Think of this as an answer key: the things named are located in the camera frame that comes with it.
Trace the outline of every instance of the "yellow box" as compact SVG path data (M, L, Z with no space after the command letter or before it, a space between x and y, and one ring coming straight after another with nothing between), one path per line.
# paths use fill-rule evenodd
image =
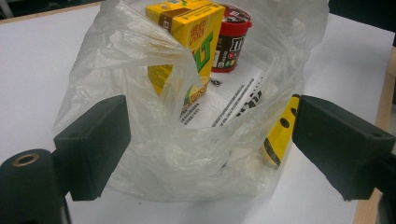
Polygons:
M146 7L146 15L187 49L191 50L203 88L191 86L186 93L184 108L205 93L215 56L216 45L225 8L209 0L168 1ZM172 65L148 67L148 77L160 94L172 71Z

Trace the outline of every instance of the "table surface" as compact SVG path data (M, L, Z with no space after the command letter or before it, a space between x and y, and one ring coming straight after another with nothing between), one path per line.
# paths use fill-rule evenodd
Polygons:
M0 22L0 161L30 148L55 149L53 122L97 5ZM330 100L386 130L396 74L393 37L330 15L323 41L305 65L304 94ZM270 198L155 203L106 188L94 202L72 202L69 196L67 201L74 223L87 224L374 223L378 192L371 201L344 202L296 146L281 172Z

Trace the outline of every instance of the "yellow cardboard box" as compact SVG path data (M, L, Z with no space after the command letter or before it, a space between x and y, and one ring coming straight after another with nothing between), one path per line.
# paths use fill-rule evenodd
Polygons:
M184 108L205 93L215 56L216 45L225 8L209 0L168 1L146 7L146 15L167 29L187 49L191 50L203 88L191 86L186 93ZM172 65L150 66L148 77L160 94L172 71Z

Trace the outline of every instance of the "tabletop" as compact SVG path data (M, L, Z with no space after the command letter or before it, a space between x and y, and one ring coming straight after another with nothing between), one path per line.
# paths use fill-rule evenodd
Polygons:
M0 161L30 148L54 149L52 126L68 73L98 10L93 4L0 23ZM396 74L393 37L330 15L305 64L304 94L386 130ZM296 146L281 172L270 198L155 203L106 188L94 202L67 201L74 223L374 223L378 192L371 201L344 202Z

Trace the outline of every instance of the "black dots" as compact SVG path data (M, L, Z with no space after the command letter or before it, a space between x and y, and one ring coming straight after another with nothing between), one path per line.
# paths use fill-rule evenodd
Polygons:
M289 122L288 122L286 119L281 118L279 121L280 121L280 124L281 124L284 128L289 128L289 127L290 127L290 124L289 124Z
M254 104L253 101L250 101L250 102L248 103L248 107L249 107L249 108L253 108L254 106L256 106L256 104Z
M292 108L290 111L291 111L291 114L293 114L294 117L296 117L297 109L296 108Z
M265 148L265 151L267 152L268 156L276 163L276 165L279 166L280 159L274 152L274 149L272 148L271 143L268 140L268 138L265 138L265 140L264 140L264 148Z

